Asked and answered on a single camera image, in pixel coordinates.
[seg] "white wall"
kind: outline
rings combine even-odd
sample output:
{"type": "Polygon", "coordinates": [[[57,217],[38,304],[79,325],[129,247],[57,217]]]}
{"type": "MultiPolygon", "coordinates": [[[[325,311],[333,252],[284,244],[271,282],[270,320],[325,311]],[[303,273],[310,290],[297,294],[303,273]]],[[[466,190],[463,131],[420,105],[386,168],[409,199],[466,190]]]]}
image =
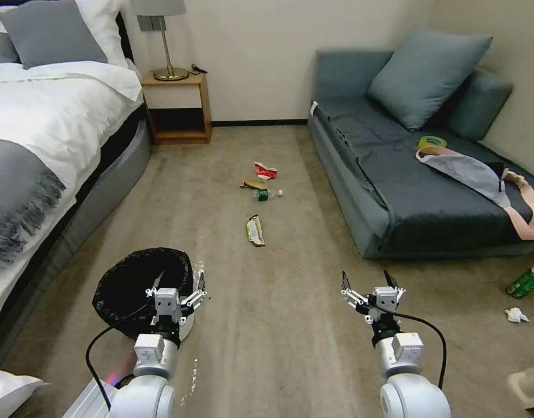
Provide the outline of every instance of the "white wall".
{"type": "MultiPolygon", "coordinates": [[[[306,118],[316,48],[388,46],[427,24],[434,0],[186,0],[167,18],[173,64],[208,70],[212,119],[306,118]]],[[[136,64],[164,67],[160,33],[124,10],[136,64]]]]}
{"type": "Polygon", "coordinates": [[[437,0],[431,26],[494,36],[482,66],[515,87],[485,142],[534,174],[534,0],[437,0]]]}

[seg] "gray throw pillow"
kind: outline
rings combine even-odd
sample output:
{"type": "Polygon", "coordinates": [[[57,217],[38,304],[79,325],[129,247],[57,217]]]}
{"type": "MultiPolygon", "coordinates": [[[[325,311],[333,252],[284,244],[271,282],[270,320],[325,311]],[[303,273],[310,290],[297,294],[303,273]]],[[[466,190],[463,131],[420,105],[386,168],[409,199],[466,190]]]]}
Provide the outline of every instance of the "gray throw pillow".
{"type": "Polygon", "coordinates": [[[18,62],[16,49],[13,47],[10,36],[0,32],[0,63],[18,62]]]}
{"type": "Polygon", "coordinates": [[[486,36],[416,29],[395,50],[367,93],[406,129],[415,131],[470,75],[491,42],[486,36]]]}
{"type": "Polygon", "coordinates": [[[0,14],[24,68],[76,61],[107,63],[74,0],[25,3],[0,14]]]}

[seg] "wooden nightstand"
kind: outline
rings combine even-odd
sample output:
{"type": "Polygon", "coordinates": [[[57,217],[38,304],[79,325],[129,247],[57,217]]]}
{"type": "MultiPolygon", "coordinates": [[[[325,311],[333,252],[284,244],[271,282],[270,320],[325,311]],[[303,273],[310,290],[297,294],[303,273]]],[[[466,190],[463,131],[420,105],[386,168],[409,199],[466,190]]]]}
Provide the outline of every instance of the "wooden nightstand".
{"type": "Polygon", "coordinates": [[[205,74],[158,81],[149,73],[141,84],[157,145],[210,143],[211,108],[205,74]]]}

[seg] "floor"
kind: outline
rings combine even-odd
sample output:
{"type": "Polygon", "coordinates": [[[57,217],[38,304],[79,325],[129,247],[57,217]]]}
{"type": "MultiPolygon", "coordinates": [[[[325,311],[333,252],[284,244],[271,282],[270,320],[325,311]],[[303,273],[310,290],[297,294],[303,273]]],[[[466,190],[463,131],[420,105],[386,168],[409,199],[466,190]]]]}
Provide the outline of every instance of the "floor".
{"type": "MultiPolygon", "coordinates": [[[[444,392],[454,416],[528,417],[507,389],[534,366],[534,293],[503,291],[534,257],[366,261],[358,255],[306,127],[216,128],[209,146],[155,148],[133,191],[53,282],[8,353],[6,370],[51,383],[16,417],[60,417],[90,379],[84,353],[104,328],[91,306],[103,273],[131,251],[168,246],[206,271],[211,300],[179,351],[176,417],[379,417],[382,380],[371,329],[343,303],[352,287],[383,285],[387,268],[407,289],[401,311],[436,324],[449,344],[444,392]],[[257,202],[239,189],[253,162],[279,169],[284,196],[257,202]],[[266,247],[247,241],[259,214],[266,247]],[[531,323],[506,321],[520,306],[531,323]]],[[[425,343],[424,375],[436,382],[441,346],[425,343]]],[[[106,377],[132,342],[106,335],[93,362],[106,377]]]]}

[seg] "table lamp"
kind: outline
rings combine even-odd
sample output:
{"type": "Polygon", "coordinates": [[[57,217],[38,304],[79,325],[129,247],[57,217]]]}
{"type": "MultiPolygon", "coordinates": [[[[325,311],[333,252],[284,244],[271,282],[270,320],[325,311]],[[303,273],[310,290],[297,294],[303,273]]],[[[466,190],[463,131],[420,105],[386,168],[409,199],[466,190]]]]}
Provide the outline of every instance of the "table lamp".
{"type": "MultiPolygon", "coordinates": [[[[138,16],[179,16],[186,13],[184,0],[131,0],[132,11],[138,16]]],[[[167,67],[153,71],[155,79],[160,81],[183,80],[189,76],[185,69],[174,68],[168,53],[167,36],[165,35],[164,19],[159,19],[163,33],[164,52],[167,56],[167,67]]]]}

